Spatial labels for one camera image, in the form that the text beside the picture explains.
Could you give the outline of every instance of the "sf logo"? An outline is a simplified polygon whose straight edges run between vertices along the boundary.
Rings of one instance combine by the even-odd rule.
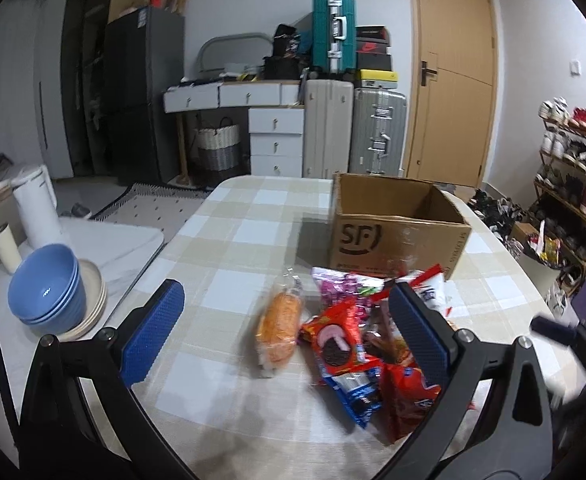
[[[382,226],[375,225],[342,225],[340,239],[340,253],[358,256],[370,253],[379,244],[382,238]]]

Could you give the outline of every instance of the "checkered tablecloth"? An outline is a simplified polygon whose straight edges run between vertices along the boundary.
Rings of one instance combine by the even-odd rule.
[[[397,450],[381,417],[366,430],[346,416],[335,394],[315,386],[310,351],[259,378],[254,334],[271,285],[286,267],[302,277],[305,316],[320,309],[310,277],[324,266],[329,180],[243,176],[220,184],[164,248],[111,320],[117,326],[165,278],[181,282],[184,312],[144,383],[134,392],[159,431],[202,479],[369,479]],[[483,340],[512,342],[548,308],[500,242],[470,209],[448,195],[473,232],[446,284],[451,317]],[[564,349],[533,338],[548,381],[583,381]],[[488,385],[476,392],[479,404]],[[478,412],[468,412],[449,452],[460,450]],[[121,447],[98,424],[111,449]]]

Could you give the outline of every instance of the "silver suitcase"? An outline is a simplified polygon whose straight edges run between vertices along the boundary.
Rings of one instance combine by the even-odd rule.
[[[398,176],[404,150],[406,97],[356,88],[349,173]]]
[[[353,84],[308,80],[305,91],[303,176],[331,178],[349,167]]]

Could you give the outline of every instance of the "rug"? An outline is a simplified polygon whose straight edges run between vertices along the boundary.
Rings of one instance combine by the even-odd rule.
[[[209,193],[133,184],[118,199],[94,215],[92,220],[156,227],[163,232],[164,243],[167,244],[198,210]]]

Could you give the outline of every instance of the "drawer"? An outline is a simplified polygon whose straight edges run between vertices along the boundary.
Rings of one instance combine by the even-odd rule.
[[[301,156],[251,155],[251,174],[302,177]]]
[[[297,83],[297,82],[295,84],[282,83],[279,104],[281,104],[282,106],[296,105],[298,91],[299,91],[299,83]]]
[[[251,134],[251,155],[302,156],[302,136]]]
[[[279,83],[222,85],[219,88],[219,105],[279,106]]]
[[[217,108],[218,84],[183,87],[164,94],[164,111],[188,112],[189,110],[206,110]]]
[[[253,134],[301,134],[303,108],[250,108],[249,131]]]

